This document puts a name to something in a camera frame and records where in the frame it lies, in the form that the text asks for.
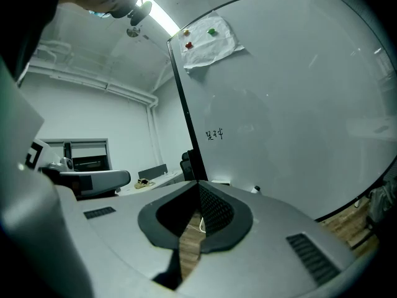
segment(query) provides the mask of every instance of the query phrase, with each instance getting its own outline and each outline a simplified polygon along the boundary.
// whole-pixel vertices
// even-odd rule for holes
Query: white wall
[[[180,169],[182,154],[192,149],[192,142],[175,79],[172,78],[162,85],[154,95],[159,97],[156,120],[163,161],[167,164],[168,170]]]
[[[27,100],[45,119],[41,139],[107,138],[113,169],[131,174],[156,166],[146,106],[126,98],[44,75],[28,73],[21,87]]]

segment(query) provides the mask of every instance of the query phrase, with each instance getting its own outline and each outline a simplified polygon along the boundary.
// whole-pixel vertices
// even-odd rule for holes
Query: ceiling
[[[155,1],[181,28],[231,0]],[[159,86],[173,76],[166,44],[170,36],[150,16],[139,24],[141,34],[138,37],[127,36],[129,27],[126,17],[100,18],[78,6],[64,4],[58,6],[42,39],[71,45],[69,55],[57,55],[56,68],[59,70],[92,78],[101,76],[151,93],[156,84]],[[38,51],[35,56],[53,61],[53,57],[43,51]]]

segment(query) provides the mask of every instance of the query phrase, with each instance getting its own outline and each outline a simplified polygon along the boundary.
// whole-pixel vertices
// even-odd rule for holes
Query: ceiling light
[[[151,8],[151,12],[149,15],[159,24],[170,36],[175,35],[180,28],[176,25],[176,23],[170,18],[170,16],[164,11],[154,0],[143,0],[150,1],[153,5]],[[142,5],[142,1],[138,0],[136,5],[140,7]]]

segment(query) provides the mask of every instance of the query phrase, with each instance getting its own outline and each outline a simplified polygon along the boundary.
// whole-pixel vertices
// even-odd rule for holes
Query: paper sheet
[[[216,34],[207,33],[211,28],[216,30]],[[182,30],[178,33],[178,38],[187,72],[195,67],[211,65],[244,48],[227,22],[215,11],[186,29],[190,34],[185,36]],[[188,42],[192,42],[192,48],[186,48]]]

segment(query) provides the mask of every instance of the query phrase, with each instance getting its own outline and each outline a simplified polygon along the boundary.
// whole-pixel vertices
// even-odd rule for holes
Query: black cable
[[[351,249],[352,249],[352,250],[355,250],[357,247],[363,245],[363,243],[364,243],[365,241],[367,241],[373,234],[374,234],[373,231],[369,231],[368,234],[366,234],[366,236],[364,236],[364,237],[361,239],[361,241],[358,241],[356,244],[354,244],[354,245],[351,247]]]

